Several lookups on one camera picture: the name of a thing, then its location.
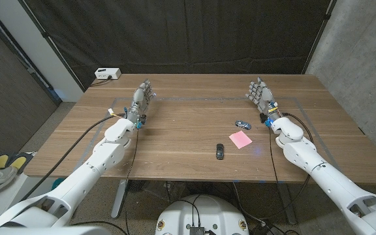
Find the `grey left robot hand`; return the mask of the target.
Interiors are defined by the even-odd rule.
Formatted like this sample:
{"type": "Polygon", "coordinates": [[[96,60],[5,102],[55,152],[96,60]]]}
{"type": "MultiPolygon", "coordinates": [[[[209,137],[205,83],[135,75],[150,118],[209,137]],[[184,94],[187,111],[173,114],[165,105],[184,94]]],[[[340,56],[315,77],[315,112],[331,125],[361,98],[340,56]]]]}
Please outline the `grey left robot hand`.
{"type": "Polygon", "coordinates": [[[131,105],[125,109],[125,118],[134,123],[137,129],[140,129],[146,123],[146,112],[156,93],[151,88],[151,82],[145,79],[134,91],[131,105]]]}

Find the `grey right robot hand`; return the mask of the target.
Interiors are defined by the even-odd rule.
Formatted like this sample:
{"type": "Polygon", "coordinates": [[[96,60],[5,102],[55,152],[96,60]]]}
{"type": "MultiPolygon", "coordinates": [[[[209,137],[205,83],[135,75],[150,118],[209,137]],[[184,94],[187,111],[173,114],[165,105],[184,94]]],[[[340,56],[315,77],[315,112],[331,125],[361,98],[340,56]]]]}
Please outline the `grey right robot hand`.
{"type": "Polygon", "coordinates": [[[283,117],[272,91],[260,77],[255,82],[250,82],[249,91],[245,96],[257,107],[260,120],[267,127],[271,127],[275,120],[283,117]]]}

